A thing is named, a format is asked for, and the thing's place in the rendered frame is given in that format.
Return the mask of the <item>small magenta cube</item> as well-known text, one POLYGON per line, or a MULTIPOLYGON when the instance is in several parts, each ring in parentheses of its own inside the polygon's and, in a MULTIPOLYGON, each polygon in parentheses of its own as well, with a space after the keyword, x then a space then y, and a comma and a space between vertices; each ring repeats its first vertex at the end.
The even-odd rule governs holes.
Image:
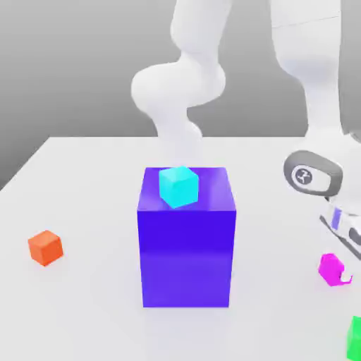
POLYGON ((344 279, 344 271, 344 263, 334 253, 326 253, 321 256, 318 272, 329 286, 344 286, 352 283, 353 275, 349 279, 344 279))

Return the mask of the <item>large blue box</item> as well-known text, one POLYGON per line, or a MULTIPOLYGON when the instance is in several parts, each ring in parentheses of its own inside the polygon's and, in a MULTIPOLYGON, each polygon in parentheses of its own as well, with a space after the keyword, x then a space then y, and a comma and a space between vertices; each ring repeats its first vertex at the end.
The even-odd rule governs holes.
POLYGON ((144 307, 228 307, 236 207, 225 168, 195 168, 196 203, 173 209, 158 168, 144 172, 137 207, 144 307))

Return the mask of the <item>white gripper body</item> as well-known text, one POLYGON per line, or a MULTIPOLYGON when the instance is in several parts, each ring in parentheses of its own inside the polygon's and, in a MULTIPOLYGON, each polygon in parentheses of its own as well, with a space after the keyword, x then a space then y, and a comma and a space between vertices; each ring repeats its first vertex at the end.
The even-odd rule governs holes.
POLYGON ((321 215, 319 219, 340 244, 361 264, 361 216, 321 215))

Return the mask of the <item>small orange cube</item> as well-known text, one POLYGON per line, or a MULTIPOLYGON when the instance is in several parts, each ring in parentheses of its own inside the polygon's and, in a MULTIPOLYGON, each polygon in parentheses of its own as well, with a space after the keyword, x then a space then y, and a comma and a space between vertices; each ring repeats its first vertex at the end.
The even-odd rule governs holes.
POLYGON ((63 256, 60 237, 48 230, 31 237, 28 245, 31 258, 43 267, 63 256))

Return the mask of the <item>small cyan cube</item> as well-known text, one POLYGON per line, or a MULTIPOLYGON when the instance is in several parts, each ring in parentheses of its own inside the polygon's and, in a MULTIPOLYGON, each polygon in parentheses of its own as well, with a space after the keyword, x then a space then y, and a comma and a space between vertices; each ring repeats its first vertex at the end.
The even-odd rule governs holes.
POLYGON ((185 166, 159 172, 159 196, 171 208, 196 203, 199 197, 199 176, 185 166))

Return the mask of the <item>small green cube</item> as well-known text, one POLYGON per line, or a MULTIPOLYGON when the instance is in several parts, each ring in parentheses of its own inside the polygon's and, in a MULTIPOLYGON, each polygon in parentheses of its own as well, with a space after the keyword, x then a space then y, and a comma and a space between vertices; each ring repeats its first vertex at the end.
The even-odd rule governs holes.
POLYGON ((361 361, 361 317, 353 316, 346 338, 346 357, 361 361))

